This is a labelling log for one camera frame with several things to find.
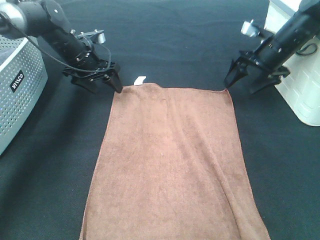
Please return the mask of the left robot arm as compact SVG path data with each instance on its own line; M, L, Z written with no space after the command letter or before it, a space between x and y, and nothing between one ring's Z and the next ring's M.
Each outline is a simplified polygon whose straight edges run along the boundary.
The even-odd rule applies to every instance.
M102 81L115 92L122 92L118 65L96 52L95 46L102 47L106 41L104 31L76 33L55 0L2 0L0 33L11 40L26 38L42 54L51 57L32 40L43 38L60 56L61 59L52 60L64 66L62 73L71 77L73 85L95 93L95 82Z

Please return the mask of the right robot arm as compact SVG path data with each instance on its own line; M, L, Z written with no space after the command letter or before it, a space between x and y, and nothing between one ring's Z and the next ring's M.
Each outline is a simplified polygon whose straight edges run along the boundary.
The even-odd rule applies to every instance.
M320 2L303 0L293 16L276 32L272 33L253 21L245 21L241 33L250 38L261 38L260 45L253 51L240 51L239 57L231 61L224 78L224 86L230 88L248 76L248 66L257 69L257 76L249 85L254 94L269 86L278 85L291 72L283 64L303 45L320 32Z

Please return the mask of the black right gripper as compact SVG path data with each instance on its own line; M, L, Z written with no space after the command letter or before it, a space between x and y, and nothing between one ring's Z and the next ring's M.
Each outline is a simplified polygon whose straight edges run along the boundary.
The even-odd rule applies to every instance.
M263 73L249 78L248 91L250 94L278 85L281 82L281 77L286 78L290 74L290 70L283 65L278 67L267 66L253 51L240 50L239 57L231 61L228 73L223 80L224 86L229 88L238 80L248 76L248 66L256 67Z

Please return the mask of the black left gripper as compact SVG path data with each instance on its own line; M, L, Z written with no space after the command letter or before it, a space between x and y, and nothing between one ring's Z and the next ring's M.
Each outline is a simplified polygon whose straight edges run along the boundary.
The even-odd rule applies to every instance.
M94 82L99 80L109 85L118 94L123 90L119 77L120 67L111 59L105 60L90 55L79 61L76 60L73 65L65 62L61 64L64 66L63 74L71 76L71 83L90 93L98 92L98 87Z

